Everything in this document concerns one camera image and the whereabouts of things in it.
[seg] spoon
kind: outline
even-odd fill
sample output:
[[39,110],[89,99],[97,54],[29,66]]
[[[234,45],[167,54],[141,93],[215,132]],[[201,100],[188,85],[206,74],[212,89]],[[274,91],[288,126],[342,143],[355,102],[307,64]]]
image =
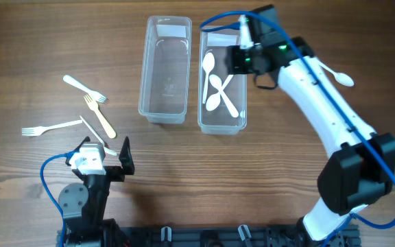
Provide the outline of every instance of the spoon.
[[[229,75],[226,78],[224,84],[222,85],[222,90],[224,90],[226,88],[228,83],[231,81],[231,78],[232,78],[232,75]],[[216,109],[219,105],[220,105],[220,92],[217,92],[217,93],[213,94],[212,96],[208,97],[205,107],[206,107],[207,111],[212,111],[212,110]]]
[[355,83],[353,82],[353,79],[344,74],[344,73],[336,73],[334,72],[332,69],[330,69],[327,65],[325,65],[324,63],[322,63],[321,61],[318,60],[318,64],[325,68],[326,70],[328,70],[328,72],[332,73],[335,76],[335,80],[337,82],[339,82],[340,84],[343,84],[344,86],[354,86]]
[[228,99],[228,96],[226,96],[224,90],[222,89],[222,80],[220,80],[219,76],[217,75],[210,75],[210,83],[212,86],[214,86],[222,96],[222,99],[224,99],[224,102],[226,104],[226,108],[230,112],[232,117],[238,117],[239,112],[235,108],[235,106],[232,104],[230,99]]
[[204,95],[202,96],[203,104],[206,102],[206,94],[208,93],[208,77],[210,75],[210,71],[214,69],[214,64],[214,55],[211,52],[208,52],[204,57],[204,61],[202,61],[202,68],[205,71]]

